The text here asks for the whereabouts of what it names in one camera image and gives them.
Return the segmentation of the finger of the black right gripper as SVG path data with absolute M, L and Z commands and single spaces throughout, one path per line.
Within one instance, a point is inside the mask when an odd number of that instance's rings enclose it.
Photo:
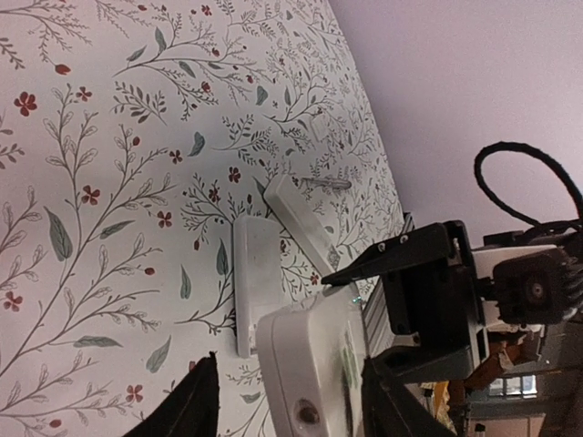
M 321 284 L 343 286 L 446 259 L 450 253 L 447 228 L 435 223 L 373 244 L 348 267 L 323 277 Z

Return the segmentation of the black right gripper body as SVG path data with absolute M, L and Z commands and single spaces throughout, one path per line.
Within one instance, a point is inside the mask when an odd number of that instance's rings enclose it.
M 489 354 L 465 225 L 442 224 L 451 240 L 448 258 L 381 276 L 392 332 L 419 338 L 381 355 L 402 381 L 463 380 Z

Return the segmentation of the white remote with logo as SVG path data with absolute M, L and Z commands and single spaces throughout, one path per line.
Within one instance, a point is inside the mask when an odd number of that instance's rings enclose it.
M 362 298 L 331 287 L 263 316 L 256 345 L 278 436 L 362 436 Z

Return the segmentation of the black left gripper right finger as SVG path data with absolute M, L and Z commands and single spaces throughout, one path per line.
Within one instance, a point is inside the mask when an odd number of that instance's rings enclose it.
M 377 359 L 365 359 L 362 380 L 363 434 L 366 437 L 455 436 Z

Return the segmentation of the white remote control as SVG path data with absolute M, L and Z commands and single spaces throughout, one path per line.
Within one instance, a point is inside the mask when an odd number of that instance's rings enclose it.
M 259 320 L 283 306 L 279 227 L 270 219 L 243 216 L 233 228 L 237 352 L 256 353 Z

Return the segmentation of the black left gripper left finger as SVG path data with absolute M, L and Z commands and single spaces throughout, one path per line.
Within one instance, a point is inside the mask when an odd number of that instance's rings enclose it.
M 220 378 L 213 351 L 198 361 L 167 398 L 127 437 L 215 437 Z

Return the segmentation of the clear plastic screwdriver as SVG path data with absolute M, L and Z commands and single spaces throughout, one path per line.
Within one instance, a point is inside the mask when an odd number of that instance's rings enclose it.
M 329 188 L 336 191 L 348 190 L 352 187 L 349 180 L 341 178 L 302 178 L 301 185 Z

